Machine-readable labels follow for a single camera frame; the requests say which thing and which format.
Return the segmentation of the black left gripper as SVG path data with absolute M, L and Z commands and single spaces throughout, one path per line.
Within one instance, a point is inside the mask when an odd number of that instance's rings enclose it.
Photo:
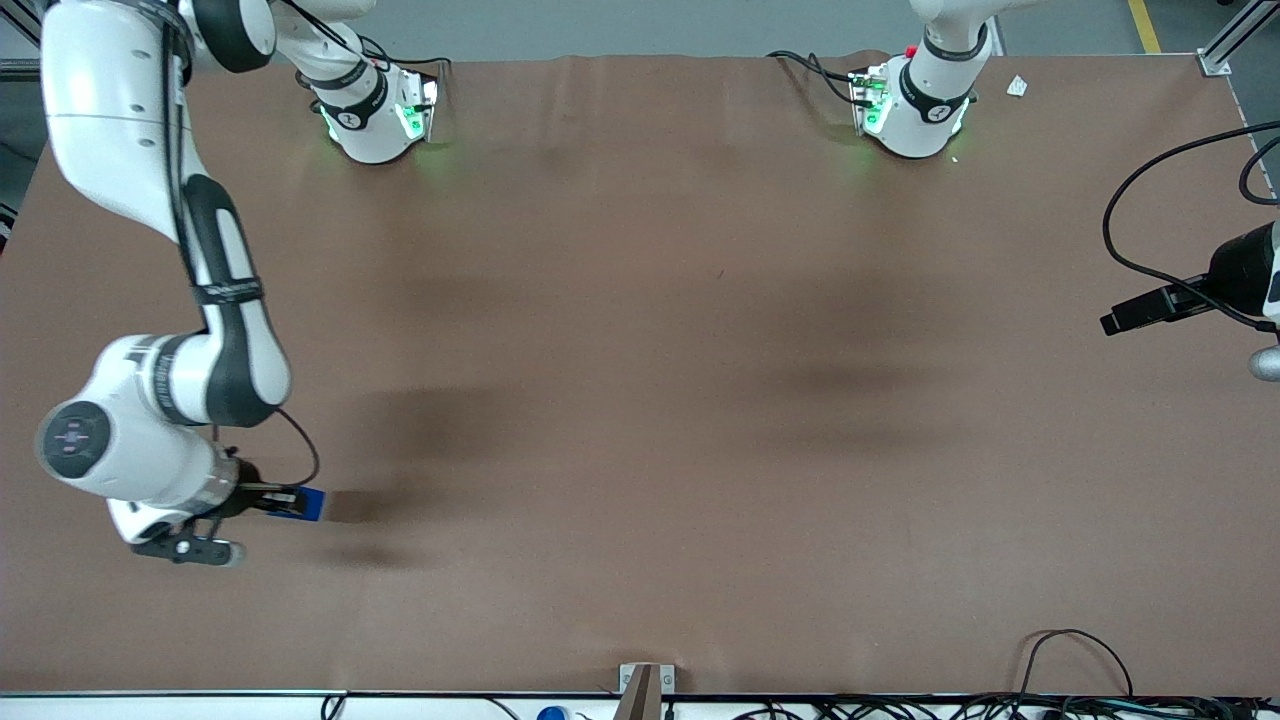
M 1247 316 L 1263 318 L 1275 275 L 1276 223 L 1270 222 L 1221 243 L 1210 259 L 1207 295 Z M 1166 284 L 1114 305 L 1100 318 L 1106 336 L 1174 323 L 1211 310 L 1181 284 Z

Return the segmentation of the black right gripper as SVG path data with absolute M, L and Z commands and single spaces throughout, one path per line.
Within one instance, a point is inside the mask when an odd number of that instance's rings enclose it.
M 248 510 L 259 509 L 268 515 L 279 518 L 305 519 L 307 512 L 307 500 L 302 486 L 262 483 L 256 465 L 234 457 L 236 483 L 221 503 L 223 518 L 236 518 Z

